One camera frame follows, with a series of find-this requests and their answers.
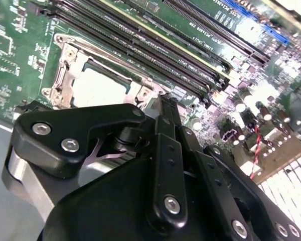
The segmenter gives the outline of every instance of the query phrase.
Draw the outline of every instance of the blue ram slot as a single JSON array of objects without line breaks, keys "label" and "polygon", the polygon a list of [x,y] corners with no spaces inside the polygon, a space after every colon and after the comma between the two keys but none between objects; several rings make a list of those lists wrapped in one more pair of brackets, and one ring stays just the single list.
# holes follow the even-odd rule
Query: blue ram slot
[{"label": "blue ram slot", "polygon": [[[225,4],[227,4],[228,6],[230,6],[231,8],[237,10],[240,14],[246,16],[249,19],[252,19],[255,22],[258,22],[258,17],[253,15],[252,13],[250,13],[249,11],[247,11],[244,7],[240,6],[239,4],[237,4],[236,2],[234,2],[233,0],[222,0]],[[267,24],[263,24],[262,25],[263,29],[271,36],[273,36],[275,39],[277,39],[278,41],[280,41],[283,44],[288,44],[289,43],[289,39],[286,38],[285,36],[277,33],[275,30],[273,30],[270,26],[268,26]]]}]

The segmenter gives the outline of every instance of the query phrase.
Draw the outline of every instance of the bolt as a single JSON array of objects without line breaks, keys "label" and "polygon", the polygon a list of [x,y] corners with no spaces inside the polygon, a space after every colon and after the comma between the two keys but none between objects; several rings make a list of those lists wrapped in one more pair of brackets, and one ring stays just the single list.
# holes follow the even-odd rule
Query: bolt
[{"label": "bolt", "polygon": [[244,225],[238,221],[238,220],[233,220],[232,221],[232,226],[234,231],[241,237],[241,238],[247,238],[247,231]]},{"label": "bolt", "polygon": [[179,202],[171,197],[167,196],[164,199],[165,208],[171,213],[171,214],[178,214],[181,211],[181,207]]},{"label": "bolt", "polygon": [[57,41],[57,43],[62,43],[64,40],[63,40],[63,38],[61,37],[61,36],[58,36],[57,38],[56,38],[56,41]]},{"label": "bolt", "polygon": [[190,129],[188,129],[188,128],[185,128],[185,132],[186,132],[187,134],[189,134],[189,135],[193,134],[193,132],[192,132]]},{"label": "bolt", "polygon": [[36,123],[32,126],[32,130],[34,133],[36,133],[37,135],[48,135],[51,132],[51,128],[50,126],[48,126],[45,123]]},{"label": "bolt", "polygon": [[132,112],[133,112],[133,114],[136,115],[136,116],[141,116],[140,111],[137,110],[137,109],[134,109]]},{"label": "bolt", "polygon": [[163,121],[164,121],[166,124],[168,124],[168,125],[170,124],[169,119],[167,119],[167,118],[165,118],[165,117],[163,118]]},{"label": "bolt", "polygon": [[293,225],[289,224],[289,228],[290,228],[291,233],[293,233],[294,236],[300,237],[299,231]]},{"label": "bolt", "polygon": [[48,95],[50,95],[50,89],[43,88],[43,89],[41,90],[41,93],[42,93],[44,96],[48,96]]},{"label": "bolt", "polygon": [[66,152],[77,152],[79,150],[79,143],[75,139],[67,138],[61,142],[61,147]]},{"label": "bolt", "polygon": [[286,229],[281,224],[276,222],[275,226],[276,226],[276,229],[279,231],[280,234],[282,234],[284,237],[288,236]]},{"label": "bolt", "polygon": [[217,154],[217,155],[220,155],[221,152],[219,149],[217,149],[216,147],[213,147],[213,151]]}]

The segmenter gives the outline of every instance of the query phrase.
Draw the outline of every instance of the red wire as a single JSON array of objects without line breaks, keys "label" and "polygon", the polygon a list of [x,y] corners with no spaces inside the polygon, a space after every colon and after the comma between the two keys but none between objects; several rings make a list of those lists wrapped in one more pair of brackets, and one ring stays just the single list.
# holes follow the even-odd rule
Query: red wire
[{"label": "red wire", "polygon": [[259,134],[259,127],[257,125],[255,125],[255,128],[254,128],[254,132],[256,133],[256,149],[255,149],[255,152],[254,152],[254,161],[253,161],[253,167],[252,167],[252,172],[251,172],[251,175],[250,175],[250,178],[253,179],[254,177],[254,167],[259,163],[259,159],[258,159],[258,154],[261,150],[260,148],[260,142],[261,142],[261,135]]}]

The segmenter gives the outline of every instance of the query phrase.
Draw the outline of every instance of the motherboard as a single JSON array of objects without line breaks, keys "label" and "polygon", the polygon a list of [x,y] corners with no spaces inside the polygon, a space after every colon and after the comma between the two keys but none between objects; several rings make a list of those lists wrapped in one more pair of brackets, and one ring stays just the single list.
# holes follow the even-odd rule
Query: motherboard
[{"label": "motherboard", "polygon": [[[281,130],[300,85],[301,16],[277,2],[0,0],[8,123],[34,100],[54,109],[132,103],[147,113],[169,94],[202,145],[254,146],[248,120],[265,135]],[[270,128],[269,115],[278,120]]]}]

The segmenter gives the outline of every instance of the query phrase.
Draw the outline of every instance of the black ram slot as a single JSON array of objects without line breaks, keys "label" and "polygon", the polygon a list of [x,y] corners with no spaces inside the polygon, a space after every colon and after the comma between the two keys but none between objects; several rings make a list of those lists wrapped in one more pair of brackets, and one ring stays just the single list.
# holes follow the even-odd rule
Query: black ram slot
[{"label": "black ram slot", "polygon": [[211,18],[197,6],[189,3],[187,0],[165,0],[164,3],[183,17],[204,29],[207,33],[230,45],[244,56],[252,58],[261,66],[264,66],[270,60],[269,56],[240,38],[238,35],[232,33],[222,24]]},{"label": "black ram slot", "polygon": [[105,47],[114,49],[119,54],[125,56],[129,55],[130,59],[134,61],[136,64],[139,64],[140,66],[143,66],[154,73],[157,73],[158,76],[161,76],[162,79],[166,79],[170,81],[171,83],[175,84],[176,86],[194,94],[196,97],[198,97],[200,100],[205,100],[207,93],[205,90],[201,89],[200,87],[192,84],[187,83],[181,80],[178,80],[175,75],[171,74],[169,71],[166,71],[164,69],[159,68],[158,65],[155,63],[143,58],[142,56],[138,54],[133,54],[131,50],[125,48],[121,44],[112,41],[109,39],[108,36],[103,35],[102,33],[99,33],[93,29],[91,29],[89,26],[87,26],[84,23],[81,23],[79,21],[74,20],[73,16],[69,16],[63,12],[60,12],[56,10],[56,8],[51,9],[51,7],[45,7],[41,6],[35,3],[30,2],[28,9],[35,13],[36,15],[44,15],[49,18],[58,18],[64,23],[68,24],[69,26],[87,34],[88,37],[92,39],[98,39],[98,41]]},{"label": "black ram slot", "polygon": [[153,55],[158,62],[162,63],[162,66],[167,66],[171,68],[177,74],[177,77],[181,76],[181,79],[189,79],[190,81],[194,81],[199,86],[205,86],[207,84],[211,84],[210,82],[205,81],[203,77],[200,77],[191,71],[187,71],[183,66],[179,66],[179,64],[176,64],[175,61],[164,56],[163,54],[155,55],[154,49],[152,47],[143,43],[139,39],[132,39],[132,36],[129,33],[117,29],[116,27],[114,27],[113,24],[107,22],[102,17],[98,15],[94,15],[89,11],[87,11],[86,9],[81,8],[80,6],[70,6],[67,3],[63,3],[63,7],[72,13],[82,16],[84,19],[90,19],[92,22],[98,23],[98,28],[104,30],[105,32],[111,31],[111,34],[113,35],[114,39],[120,39],[122,41],[130,43],[139,51],[145,53],[148,56]]},{"label": "black ram slot", "polygon": [[181,51],[174,45],[168,43],[167,41],[165,41],[161,38],[158,38],[151,31],[148,31],[146,29],[140,29],[139,25],[136,24],[134,21],[132,21],[128,18],[122,17],[115,10],[108,7],[107,5],[105,5],[99,1],[92,2],[91,0],[81,0],[81,2],[85,3],[86,5],[88,5],[92,8],[96,8],[98,11],[102,12],[105,15],[111,16],[112,19],[116,20],[117,22],[119,22],[121,24],[125,24],[127,27],[133,29],[133,31],[135,31],[139,35],[143,36],[146,39],[151,40],[153,43],[156,43],[158,46],[161,46],[162,49],[166,49],[167,52],[172,52],[178,58],[183,59],[189,65],[194,65],[198,70],[200,70],[201,72],[203,72],[203,73],[207,74],[208,76],[210,76],[211,78],[213,78],[215,80],[215,82],[219,81],[221,76],[218,73],[216,73],[212,69],[206,67],[205,65],[203,65],[203,63],[201,63],[197,59],[190,57],[188,54],[185,54],[183,51]]},{"label": "black ram slot", "polygon": [[198,42],[194,41],[191,37],[187,36],[186,34],[182,33],[181,31],[175,29],[173,26],[171,26],[171,25],[167,24],[166,22],[164,22],[163,20],[159,19],[154,14],[147,12],[146,10],[141,8],[139,5],[134,3],[132,0],[121,0],[121,1],[124,2],[125,4],[129,5],[133,9],[136,9],[140,13],[141,17],[144,17],[144,18],[147,17],[148,19],[151,19],[154,23],[156,23],[156,25],[162,26],[165,29],[167,29],[168,31],[170,31],[171,33],[173,33],[175,35],[176,39],[180,40],[188,47],[194,49],[202,56],[213,59],[214,61],[218,62],[221,66],[223,66],[227,71],[230,71],[232,69],[231,65],[227,61],[225,61],[222,57],[216,55],[213,52],[208,51],[205,47],[203,47]]}]

